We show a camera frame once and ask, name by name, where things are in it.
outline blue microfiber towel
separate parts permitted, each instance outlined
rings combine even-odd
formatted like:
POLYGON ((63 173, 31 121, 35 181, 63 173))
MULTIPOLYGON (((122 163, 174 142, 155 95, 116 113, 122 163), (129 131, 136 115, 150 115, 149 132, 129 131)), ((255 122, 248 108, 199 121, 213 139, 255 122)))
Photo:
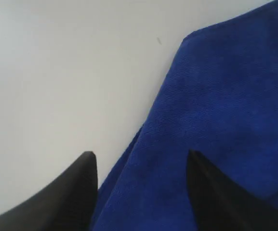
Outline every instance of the blue microfiber towel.
POLYGON ((189 149, 278 208, 278 0, 184 39, 92 231, 195 231, 189 149))

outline small dark speck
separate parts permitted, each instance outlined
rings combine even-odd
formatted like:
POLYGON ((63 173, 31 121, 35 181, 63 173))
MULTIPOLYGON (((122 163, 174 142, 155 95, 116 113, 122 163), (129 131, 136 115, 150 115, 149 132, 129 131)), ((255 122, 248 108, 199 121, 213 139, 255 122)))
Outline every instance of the small dark speck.
POLYGON ((159 43, 160 45, 162 45, 162 42, 161 42, 161 40, 160 40, 159 37, 157 37, 157 41, 158 41, 158 43, 159 43))

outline blue cloth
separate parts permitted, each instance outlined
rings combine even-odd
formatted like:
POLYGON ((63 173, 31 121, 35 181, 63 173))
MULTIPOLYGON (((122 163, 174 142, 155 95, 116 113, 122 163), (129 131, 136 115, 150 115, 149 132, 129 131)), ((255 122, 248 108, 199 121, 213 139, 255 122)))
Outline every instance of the blue cloth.
POLYGON ((189 149, 278 207, 278 0, 186 37, 99 191, 93 231, 195 231, 189 149))

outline black object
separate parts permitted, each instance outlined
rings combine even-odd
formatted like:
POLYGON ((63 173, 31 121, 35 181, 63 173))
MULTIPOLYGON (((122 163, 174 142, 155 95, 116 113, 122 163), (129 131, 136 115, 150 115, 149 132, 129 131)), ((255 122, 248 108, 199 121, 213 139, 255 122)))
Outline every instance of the black object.
POLYGON ((234 183, 200 152, 189 153, 187 184, 199 231, 278 231, 278 210, 234 183))
POLYGON ((0 231, 83 231, 97 198, 97 165, 83 153, 46 188, 0 215, 0 231))

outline white surface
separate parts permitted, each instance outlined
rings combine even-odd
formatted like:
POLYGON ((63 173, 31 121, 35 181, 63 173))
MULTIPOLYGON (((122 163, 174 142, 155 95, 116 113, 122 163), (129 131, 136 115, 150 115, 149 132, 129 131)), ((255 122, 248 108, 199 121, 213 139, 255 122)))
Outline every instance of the white surface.
POLYGON ((182 39, 266 2, 0 0, 0 213, 85 150, 102 182, 182 39))

